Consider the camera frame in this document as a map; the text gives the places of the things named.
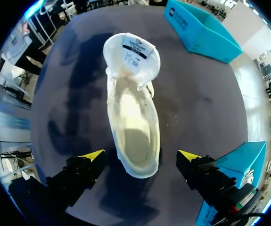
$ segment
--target cable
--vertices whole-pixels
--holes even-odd
[[[28,160],[26,160],[26,159],[21,159],[21,158],[19,158],[19,157],[17,157],[17,156],[14,156],[11,152],[6,152],[6,153],[12,155],[13,157],[15,157],[16,159],[19,159],[19,160],[21,160],[21,161],[25,161],[25,162],[28,162],[28,163],[34,163],[34,161],[31,162],[31,161],[28,161]]]
[[[248,214],[245,214],[245,215],[240,215],[240,216],[230,218],[227,221],[224,221],[222,223],[215,224],[215,225],[216,226],[230,226],[231,223],[233,223],[235,221],[238,221],[238,220],[243,220],[243,219],[251,218],[251,217],[261,217],[262,218],[264,216],[266,216],[264,213],[248,213]]]

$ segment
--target desk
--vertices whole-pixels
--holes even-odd
[[[120,32],[150,41],[161,58],[153,81],[160,166],[147,179],[125,172],[107,116],[102,49]],[[71,155],[106,150],[108,165],[97,183],[67,209],[99,226],[195,225],[203,200],[177,170],[177,150],[217,159],[247,141],[245,106],[232,67],[187,52],[166,21],[164,7],[153,6],[106,7],[74,17],[44,62],[31,122],[33,155],[42,181],[56,175]]]

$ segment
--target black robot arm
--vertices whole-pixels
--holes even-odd
[[[177,152],[176,166],[191,190],[197,190],[209,206],[217,210],[212,225],[245,225],[261,192],[251,184],[236,188],[236,178],[230,178],[215,166],[210,156],[201,157],[182,150]]]

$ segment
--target shoe tongue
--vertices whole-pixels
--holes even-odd
[[[126,33],[123,39],[123,62],[128,76],[138,83],[139,87],[145,86],[153,80],[158,72],[153,73],[149,68],[149,56],[155,49],[150,42],[131,33]]]

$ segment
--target white wall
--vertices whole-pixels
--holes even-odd
[[[265,23],[252,9],[239,1],[224,19],[222,25],[242,47],[263,28]]]
[[[242,46],[242,49],[252,60],[271,50],[271,31],[267,25],[264,24],[261,30]]]

